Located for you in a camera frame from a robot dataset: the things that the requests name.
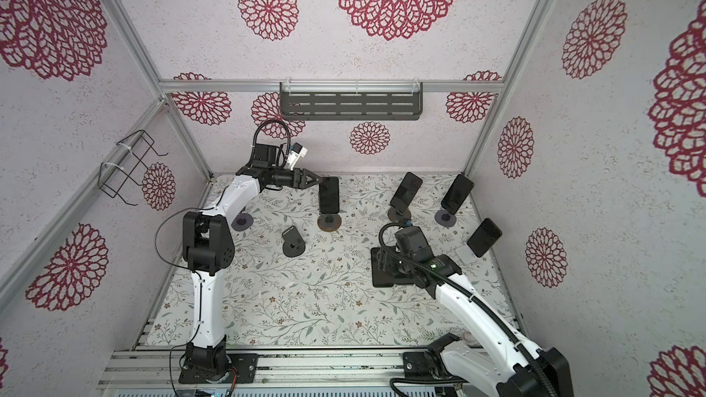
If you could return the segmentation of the grey stand with wood-rim base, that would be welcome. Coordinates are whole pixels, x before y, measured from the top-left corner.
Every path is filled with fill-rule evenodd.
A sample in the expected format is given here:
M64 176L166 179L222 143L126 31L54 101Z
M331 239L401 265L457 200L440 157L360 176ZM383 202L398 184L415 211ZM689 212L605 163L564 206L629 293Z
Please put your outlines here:
M411 213L409 209L399 211L394 207L390 207L387 211L387 217L390 222L405 224L411 220Z

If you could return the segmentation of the grey wall shelf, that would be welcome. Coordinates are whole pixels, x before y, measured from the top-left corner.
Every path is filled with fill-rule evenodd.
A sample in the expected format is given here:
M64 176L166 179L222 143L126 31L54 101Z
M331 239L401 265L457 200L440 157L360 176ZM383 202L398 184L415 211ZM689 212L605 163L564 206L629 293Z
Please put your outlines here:
M423 113L423 91L419 82L370 90L284 82L279 85L279 108L286 121L417 121Z

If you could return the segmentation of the dark grey round stand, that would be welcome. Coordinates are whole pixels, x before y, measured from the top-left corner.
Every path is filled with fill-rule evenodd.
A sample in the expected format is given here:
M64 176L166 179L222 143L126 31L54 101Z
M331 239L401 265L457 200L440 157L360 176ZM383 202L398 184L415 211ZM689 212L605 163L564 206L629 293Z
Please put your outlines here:
M282 253L285 257L299 257L305 252L306 242L295 225L288 227L282 233Z

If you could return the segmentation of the far left grey stand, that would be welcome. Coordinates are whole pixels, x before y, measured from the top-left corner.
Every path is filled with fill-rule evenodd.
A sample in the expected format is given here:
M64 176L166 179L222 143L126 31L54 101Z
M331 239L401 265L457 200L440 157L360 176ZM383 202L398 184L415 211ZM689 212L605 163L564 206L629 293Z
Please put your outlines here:
M250 213L245 211L240 211L233 221L231 222L231 228L236 232L246 231L254 224L254 218Z

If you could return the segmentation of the purple round phone stand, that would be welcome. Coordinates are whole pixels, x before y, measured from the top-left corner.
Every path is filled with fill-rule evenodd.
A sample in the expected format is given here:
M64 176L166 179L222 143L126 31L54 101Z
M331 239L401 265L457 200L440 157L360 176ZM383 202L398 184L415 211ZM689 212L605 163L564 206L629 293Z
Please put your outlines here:
M446 228L452 228L457 222L456 216L445 209L437 211L434 219L439 225Z

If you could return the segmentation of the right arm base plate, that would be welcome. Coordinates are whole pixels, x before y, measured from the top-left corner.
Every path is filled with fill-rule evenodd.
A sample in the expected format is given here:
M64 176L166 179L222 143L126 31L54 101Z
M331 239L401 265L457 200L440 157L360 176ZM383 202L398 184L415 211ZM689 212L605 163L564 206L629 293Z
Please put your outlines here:
M448 377L441 357L430 351L406 351L402 354L404 377L410 380L441 380Z

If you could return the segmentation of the centre wood-rim phone stand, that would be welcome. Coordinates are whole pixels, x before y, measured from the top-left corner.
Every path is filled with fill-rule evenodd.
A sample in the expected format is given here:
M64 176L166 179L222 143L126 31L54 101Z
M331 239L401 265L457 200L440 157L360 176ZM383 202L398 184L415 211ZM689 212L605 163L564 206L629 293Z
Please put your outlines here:
M321 214L318 216L317 225L323 232L333 233L337 231L342 224L342 219L339 214Z

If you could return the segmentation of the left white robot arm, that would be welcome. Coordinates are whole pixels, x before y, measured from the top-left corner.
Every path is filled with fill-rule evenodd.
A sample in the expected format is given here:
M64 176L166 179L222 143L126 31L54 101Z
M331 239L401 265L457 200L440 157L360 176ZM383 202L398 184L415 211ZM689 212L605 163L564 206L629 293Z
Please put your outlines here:
M225 187L220 198L183 217L182 258L187 263L194 290L193 329L186 343L181 383L224 382L233 373L227 355L222 318L225 270L235 258L231 225L246 205L269 186L309 189L321 176L297 167L307 149L299 143L288 148L282 165L278 152L266 144L254 146L255 156Z

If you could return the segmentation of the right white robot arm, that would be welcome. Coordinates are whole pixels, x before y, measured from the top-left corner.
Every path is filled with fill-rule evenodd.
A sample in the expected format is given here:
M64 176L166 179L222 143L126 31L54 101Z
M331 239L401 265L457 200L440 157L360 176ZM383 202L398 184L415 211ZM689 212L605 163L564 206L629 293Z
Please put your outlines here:
M544 349L512 326L482 297L460 266L447 255L435 255L422 230L411 223L396 226L395 241L384 241L390 223L378 233L378 265L392 278L404 278L455 315L480 347L446 334L427 347L412 373L389 382L402 385L461 387L486 396L572 396L574 386L566 357Z

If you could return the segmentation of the black phone on white stand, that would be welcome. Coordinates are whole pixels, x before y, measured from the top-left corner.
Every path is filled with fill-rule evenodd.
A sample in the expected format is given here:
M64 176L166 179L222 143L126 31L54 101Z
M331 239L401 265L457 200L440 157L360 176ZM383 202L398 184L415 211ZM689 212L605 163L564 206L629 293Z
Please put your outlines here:
M473 254L480 258L493 247L502 235L500 228L490 218L485 218L468 238L466 244Z

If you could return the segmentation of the black phone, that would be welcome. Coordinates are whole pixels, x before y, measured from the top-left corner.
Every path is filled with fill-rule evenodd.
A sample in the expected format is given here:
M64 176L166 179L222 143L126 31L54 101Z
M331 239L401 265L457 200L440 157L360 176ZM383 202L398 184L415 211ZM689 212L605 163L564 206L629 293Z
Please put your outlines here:
M393 195L390 202L391 207L396 211L406 211L415 196L417 196L422 184L422 178L411 172L407 172Z
M441 201L441 208L448 211L451 215L455 215L473 189L474 182L472 180L463 174L457 175Z
M378 256L380 248L371 248L371 282L374 288L392 288L395 286L395 279L388 273L380 269Z
M323 215L338 214L340 211L339 178L325 176L318 189L320 213Z
M480 258L493 247L502 235L500 228L490 218L485 218L468 238L466 244L473 254Z

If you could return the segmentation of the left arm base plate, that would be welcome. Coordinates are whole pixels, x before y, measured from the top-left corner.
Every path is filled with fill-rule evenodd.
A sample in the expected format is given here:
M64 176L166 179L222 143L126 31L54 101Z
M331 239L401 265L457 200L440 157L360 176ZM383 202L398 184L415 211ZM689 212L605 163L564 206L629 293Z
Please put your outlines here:
M259 355L216 354L209 360L202 354L187 356L179 384L249 384L255 380Z

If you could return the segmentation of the white phone stand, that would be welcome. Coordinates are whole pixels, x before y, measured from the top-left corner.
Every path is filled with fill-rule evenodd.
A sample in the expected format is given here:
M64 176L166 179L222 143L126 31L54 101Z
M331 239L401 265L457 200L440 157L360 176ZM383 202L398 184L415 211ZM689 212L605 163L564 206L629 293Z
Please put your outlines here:
M479 264L483 257L478 257L474 251L466 244L454 250L455 260L460 266L472 266Z

